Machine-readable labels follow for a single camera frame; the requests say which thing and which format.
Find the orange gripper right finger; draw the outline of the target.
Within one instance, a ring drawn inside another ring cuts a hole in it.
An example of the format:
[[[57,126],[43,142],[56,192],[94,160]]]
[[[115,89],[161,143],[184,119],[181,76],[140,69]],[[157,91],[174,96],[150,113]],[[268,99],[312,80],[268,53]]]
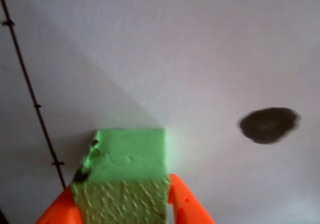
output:
[[[176,174],[170,174],[168,203],[173,207],[175,224],[215,224],[186,183]]]

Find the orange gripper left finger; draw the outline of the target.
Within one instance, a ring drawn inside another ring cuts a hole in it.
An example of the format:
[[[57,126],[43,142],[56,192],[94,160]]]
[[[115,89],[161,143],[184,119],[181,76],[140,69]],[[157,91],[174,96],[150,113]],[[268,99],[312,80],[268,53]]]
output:
[[[38,219],[36,224],[82,224],[82,215],[68,186]]]

